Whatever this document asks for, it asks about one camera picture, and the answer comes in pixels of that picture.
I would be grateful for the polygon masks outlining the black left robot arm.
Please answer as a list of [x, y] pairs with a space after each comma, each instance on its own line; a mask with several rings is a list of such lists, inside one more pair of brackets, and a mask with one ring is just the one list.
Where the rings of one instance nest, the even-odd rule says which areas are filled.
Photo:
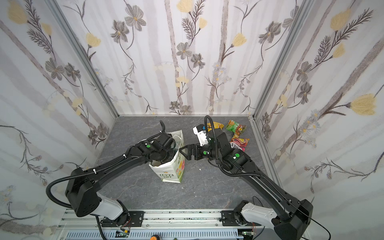
[[[130, 146], [124, 154], [115, 159], [91, 170], [77, 168], [70, 176], [51, 182], [46, 188], [47, 197], [57, 205], [74, 210], [77, 217], [97, 215], [97, 209], [106, 210], [107, 208], [101, 205], [107, 201], [98, 195], [98, 191], [106, 184], [126, 171], [146, 163], [169, 162], [176, 154], [176, 141], [166, 132], [164, 122], [160, 121], [160, 124], [162, 130], [158, 134]], [[68, 204], [54, 197], [52, 193], [52, 187], [62, 182], [68, 182], [65, 191]]]

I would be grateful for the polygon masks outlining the green snack packet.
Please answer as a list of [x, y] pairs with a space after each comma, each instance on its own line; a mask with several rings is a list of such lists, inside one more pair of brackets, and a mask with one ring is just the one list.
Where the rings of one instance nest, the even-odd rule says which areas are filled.
[[226, 125], [226, 130], [233, 132], [235, 135], [239, 136], [244, 133], [247, 126], [241, 125], [233, 120], [230, 120], [228, 124]]

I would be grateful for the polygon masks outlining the white floral paper bag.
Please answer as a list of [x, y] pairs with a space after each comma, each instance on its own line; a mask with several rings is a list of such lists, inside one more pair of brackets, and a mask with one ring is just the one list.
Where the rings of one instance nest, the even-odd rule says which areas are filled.
[[157, 154], [159, 155], [159, 160], [151, 160], [149, 166], [163, 182], [181, 183], [186, 158], [180, 154], [179, 148], [185, 146], [184, 135], [182, 130], [171, 132], [170, 135], [173, 138], [172, 141], [177, 143], [176, 155], [173, 159], [164, 159], [166, 152], [164, 154]]

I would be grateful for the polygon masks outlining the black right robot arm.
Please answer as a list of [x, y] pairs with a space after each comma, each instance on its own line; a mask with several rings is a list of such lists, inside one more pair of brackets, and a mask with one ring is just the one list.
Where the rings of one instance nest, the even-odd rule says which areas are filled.
[[224, 175], [245, 181], [269, 204], [265, 208], [242, 201], [233, 210], [238, 225], [256, 224], [274, 230], [282, 240], [301, 240], [311, 223], [313, 205], [298, 200], [273, 182], [242, 149], [232, 147], [227, 135], [214, 129], [213, 123], [210, 116], [205, 116], [204, 124], [194, 129], [200, 142], [186, 145], [179, 152], [187, 160], [215, 161]]

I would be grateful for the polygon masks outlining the small yellow snack packet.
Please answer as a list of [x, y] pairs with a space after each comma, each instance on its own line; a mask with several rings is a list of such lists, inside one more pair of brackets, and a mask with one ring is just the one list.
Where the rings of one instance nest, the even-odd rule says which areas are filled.
[[[218, 123], [218, 122], [213, 122], [213, 126], [215, 129], [223, 129], [224, 125], [221, 124], [221, 123]], [[207, 128], [208, 128], [208, 131], [211, 131], [212, 130], [212, 127], [211, 127], [211, 123], [207, 123]]]

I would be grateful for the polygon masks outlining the orange red snack packet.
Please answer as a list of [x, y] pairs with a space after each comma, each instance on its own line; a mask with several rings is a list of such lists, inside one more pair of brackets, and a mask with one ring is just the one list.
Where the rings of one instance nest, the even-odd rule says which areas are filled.
[[230, 141], [231, 147], [245, 151], [250, 139], [240, 138], [238, 135], [234, 135]]

